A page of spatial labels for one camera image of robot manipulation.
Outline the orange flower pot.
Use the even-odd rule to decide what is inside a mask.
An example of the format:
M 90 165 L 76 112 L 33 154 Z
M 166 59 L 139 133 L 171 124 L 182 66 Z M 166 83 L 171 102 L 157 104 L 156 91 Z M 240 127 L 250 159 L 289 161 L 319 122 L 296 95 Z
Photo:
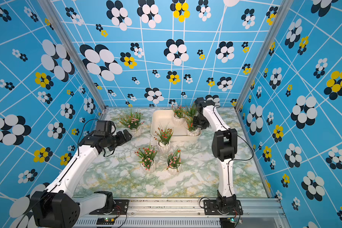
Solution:
M 186 106 L 184 109 L 184 114 L 188 118 L 193 118 L 193 117 L 197 116 L 198 111 L 197 111 L 196 103 L 193 102 L 192 105 Z

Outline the small pink flower pot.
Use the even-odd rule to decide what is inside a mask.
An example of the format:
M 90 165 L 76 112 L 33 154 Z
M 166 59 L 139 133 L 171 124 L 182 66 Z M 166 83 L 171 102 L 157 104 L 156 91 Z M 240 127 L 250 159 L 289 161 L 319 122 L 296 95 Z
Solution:
M 173 106 L 173 123 L 176 126 L 180 126 L 184 123 L 184 109 L 182 106 Z

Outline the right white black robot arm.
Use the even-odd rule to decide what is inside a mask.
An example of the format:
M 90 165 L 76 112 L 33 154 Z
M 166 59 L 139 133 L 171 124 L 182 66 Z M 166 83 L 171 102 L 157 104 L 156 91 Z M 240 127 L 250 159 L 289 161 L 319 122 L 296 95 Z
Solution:
M 237 206 L 233 186 L 233 163 L 237 153 L 237 131 L 230 128 L 217 111 L 212 100 L 199 97 L 195 100 L 197 116 L 192 123 L 204 130 L 211 127 L 214 131 L 211 145 L 213 156 L 217 159 L 219 187 L 217 190 L 218 210 L 226 214 Z

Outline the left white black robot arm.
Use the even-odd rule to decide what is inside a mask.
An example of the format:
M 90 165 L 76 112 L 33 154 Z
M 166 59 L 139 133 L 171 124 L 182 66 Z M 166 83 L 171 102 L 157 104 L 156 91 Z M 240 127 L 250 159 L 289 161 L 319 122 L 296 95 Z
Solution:
M 34 222 L 44 228 L 71 228 L 77 220 L 93 211 L 111 213 L 115 202 L 111 192 L 97 191 L 89 197 L 74 200 L 76 187 L 89 165 L 105 149 L 114 150 L 132 139 L 127 130 L 115 134 L 93 131 L 79 144 L 75 155 L 65 169 L 43 191 L 30 198 Z

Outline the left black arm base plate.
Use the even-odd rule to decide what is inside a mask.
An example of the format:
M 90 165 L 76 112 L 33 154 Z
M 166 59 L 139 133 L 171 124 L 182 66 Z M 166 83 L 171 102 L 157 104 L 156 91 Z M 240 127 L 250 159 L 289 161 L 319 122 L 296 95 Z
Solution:
M 90 215 L 126 215 L 129 203 L 128 199 L 114 199 L 110 206 L 90 212 Z

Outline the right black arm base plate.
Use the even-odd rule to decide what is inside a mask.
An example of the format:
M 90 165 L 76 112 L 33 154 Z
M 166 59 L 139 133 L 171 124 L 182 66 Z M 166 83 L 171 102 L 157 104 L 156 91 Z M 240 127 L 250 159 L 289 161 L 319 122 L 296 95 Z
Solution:
M 215 199 L 203 200 L 201 207 L 204 209 L 205 215 L 215 215 L 215 216 L 239 216 L 243 215 L 244 211 L 242 209 L 241 202 L 236 200 L 234 205 L 222 205 L 218 203 Z

